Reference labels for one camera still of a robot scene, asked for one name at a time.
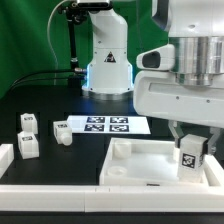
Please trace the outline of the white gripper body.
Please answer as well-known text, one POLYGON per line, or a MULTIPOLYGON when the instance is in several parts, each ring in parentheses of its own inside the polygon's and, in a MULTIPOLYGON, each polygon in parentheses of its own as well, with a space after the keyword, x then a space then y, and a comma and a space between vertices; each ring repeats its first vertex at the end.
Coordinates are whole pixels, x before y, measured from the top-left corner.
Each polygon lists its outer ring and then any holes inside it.
POLYGON ((224 54, 215 43, 172 43, 137 56, 140 115, 224 128, 224 54))

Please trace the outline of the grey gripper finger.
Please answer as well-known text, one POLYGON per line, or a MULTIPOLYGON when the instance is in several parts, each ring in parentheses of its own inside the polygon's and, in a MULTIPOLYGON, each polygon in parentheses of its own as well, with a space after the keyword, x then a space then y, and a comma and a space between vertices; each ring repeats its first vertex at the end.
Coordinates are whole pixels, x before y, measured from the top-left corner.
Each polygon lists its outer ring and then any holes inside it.
POLYGON ((209 138, 207 142, 207 153, 209 155, 213 155, 216 152, 216 149, 217 149, 216 143, 218 139, 220 138, 221 133, 222 133, 221 128, 216 128, 216 127, 210 128, 211 137, 209 138))
POLYGON ((174 137, 175 147, 180 147, 180 139, 184 136, 183 131, 181 129, 181 123, 178 121, 169 120, 168 127, 174 137))

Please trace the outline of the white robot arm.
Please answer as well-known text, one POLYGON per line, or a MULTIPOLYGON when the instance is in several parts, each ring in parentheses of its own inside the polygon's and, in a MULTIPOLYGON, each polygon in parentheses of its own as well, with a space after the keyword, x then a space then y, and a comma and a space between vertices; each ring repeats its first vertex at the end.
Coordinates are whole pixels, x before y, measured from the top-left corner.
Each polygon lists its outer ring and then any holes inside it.
POLYGON ((137 56, 132 75, 126 56, 127 24, 111 0, 78 0, 93 25, 93 59, 83 89, 96 96, 133 93, 135 111, 166 119, 178 144, 179 124, 210 128, 211 154, 224 129, 224 0, 152 0, 151 18, 168 43, 137 56))

